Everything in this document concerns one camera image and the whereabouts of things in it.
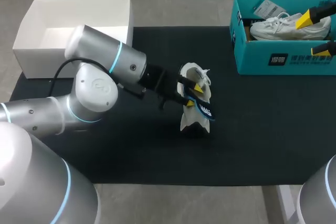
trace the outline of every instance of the label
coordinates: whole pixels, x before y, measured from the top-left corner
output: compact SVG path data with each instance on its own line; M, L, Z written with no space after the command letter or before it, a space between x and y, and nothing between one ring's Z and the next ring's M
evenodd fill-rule
M290 57L290 65L324 65L327 66L332 61L332 56L316 56L316 55L292 55Z
M287 60L288 54L271 54L269 58L269 66L284 66Z
M259 7L254 7L254 10L254 14L263 19L276 17L280 13L286 12L285 9L270 0L264 0Z

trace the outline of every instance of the shoe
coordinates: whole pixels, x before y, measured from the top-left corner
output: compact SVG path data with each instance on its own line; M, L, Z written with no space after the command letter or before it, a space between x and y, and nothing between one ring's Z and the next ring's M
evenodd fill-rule
M180 70L180 75L197 82L203 91L203 93L201 93L191 89L186 90L186 87L184 87L183 84L177 84L177 92L181 96L190 99L190 104L188 103L187 106L183 106L183 115L180 126L181 131L193 124L199 124L201 127L205 128L208 133L210 132L209 119L213 120L213 112L207 106L209 105L211 97L209 87L211 81L206 74L208 71L208 69L203 70L196 63L190 62L185 64Z
M288 13L280 13L277 17L253 23L250 33L257 40L324 40L326 38L331 27L330 17L296 30L295 22L301 16L301 13L292 16Z

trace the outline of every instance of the gray floor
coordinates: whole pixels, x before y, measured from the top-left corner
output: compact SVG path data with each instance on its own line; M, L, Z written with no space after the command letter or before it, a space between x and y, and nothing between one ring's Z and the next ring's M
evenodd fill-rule
M0 101L8 101L21 72L12 46L32 1L0 0ZM132 0L132 4L136 26L225 26L232 0ZM268 223L261 187L105 184L97 188L103 224Z

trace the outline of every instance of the shoe box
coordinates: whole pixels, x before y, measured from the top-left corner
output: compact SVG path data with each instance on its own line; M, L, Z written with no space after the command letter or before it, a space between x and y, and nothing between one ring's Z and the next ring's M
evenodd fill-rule
M232 46L239 74L336 75L336 59L312 56L311 48L335 40L336 15L331 16L325 40L254 40L249 29L264 19L255 15L264 0L234 0L230 22ZM269 0L289 15L304 14L309 8L336 0Z

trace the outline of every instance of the shoe sole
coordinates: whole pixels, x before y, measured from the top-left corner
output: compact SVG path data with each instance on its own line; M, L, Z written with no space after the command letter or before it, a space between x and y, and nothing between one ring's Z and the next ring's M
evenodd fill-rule
M309 38L309 39L296 39L296 40L325 40L328 35L329 35L329 32L328 34L323 38L321 39L320 37L319 38ZM264 39L264 38L260 38L260 37L257 37L257 36L253 36L251 35L253 38L255 38L256 40L263 40L263 41L296 41L295 39L288 39L288 40L283 40L283 39Z

